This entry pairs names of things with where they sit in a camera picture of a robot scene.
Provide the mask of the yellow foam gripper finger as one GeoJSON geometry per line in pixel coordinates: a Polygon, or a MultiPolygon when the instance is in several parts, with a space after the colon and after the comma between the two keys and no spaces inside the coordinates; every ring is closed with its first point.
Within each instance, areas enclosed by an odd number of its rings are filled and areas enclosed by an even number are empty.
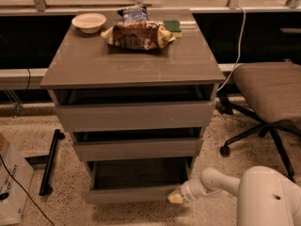
{"type": "Polygon", "coordinates": [[[183,203],[183,195],[181,189],[177,187],[175,190],[173,190],[171,193],[168,194],[167,199],[171,203],[176,203],[176,204],[183,203]]]}

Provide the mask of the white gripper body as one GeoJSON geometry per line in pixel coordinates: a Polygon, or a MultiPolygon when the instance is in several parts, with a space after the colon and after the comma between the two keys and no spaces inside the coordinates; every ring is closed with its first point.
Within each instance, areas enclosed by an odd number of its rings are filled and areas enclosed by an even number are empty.
{"type": "Polygon", "coordinates": [[[191,179],[181,185],[180,192],[184,202],[192,202],[206,196],[208,188],[199,179],[191,179]]]}

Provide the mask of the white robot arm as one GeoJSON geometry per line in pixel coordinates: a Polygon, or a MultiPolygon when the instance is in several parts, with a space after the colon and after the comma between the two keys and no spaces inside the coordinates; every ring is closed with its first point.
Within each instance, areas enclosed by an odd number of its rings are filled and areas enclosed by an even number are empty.
{"type": "Polygon", "coordinates": [[[241,178],[207,168],[168,196],[171,203],[195,201],[228,192],[237,198],[237,226],[301,226],[301,187],[278,171],[255,166],[241,178]]]}

